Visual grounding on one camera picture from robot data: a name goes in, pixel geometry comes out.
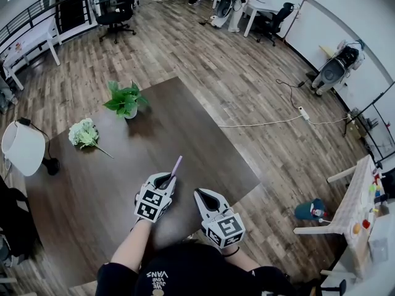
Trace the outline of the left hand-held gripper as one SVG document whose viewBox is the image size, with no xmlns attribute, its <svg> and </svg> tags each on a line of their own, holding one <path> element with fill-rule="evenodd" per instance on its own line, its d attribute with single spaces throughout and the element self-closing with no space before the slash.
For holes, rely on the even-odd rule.
<svg viewBox="0 0 395 296">
<path fill-rule="evenodd" d="M 169 172 L 150 175 L 138 194 L 134 214 L 156 223 L 172 203 L 177 177 Z"/>
</svg>

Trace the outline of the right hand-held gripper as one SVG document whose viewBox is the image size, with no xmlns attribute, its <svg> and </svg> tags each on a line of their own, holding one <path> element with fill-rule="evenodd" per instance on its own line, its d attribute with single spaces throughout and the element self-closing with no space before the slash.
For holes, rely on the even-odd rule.
<svg viewBox="0 0 395 296">
<path fill-rule="evenodd" d="M 243 239 L 246 228 L 223 195 L 195 189 L 194 199 L 203 219 L 203 232 L 218 248 L 230 247 Z"/>
</svg>

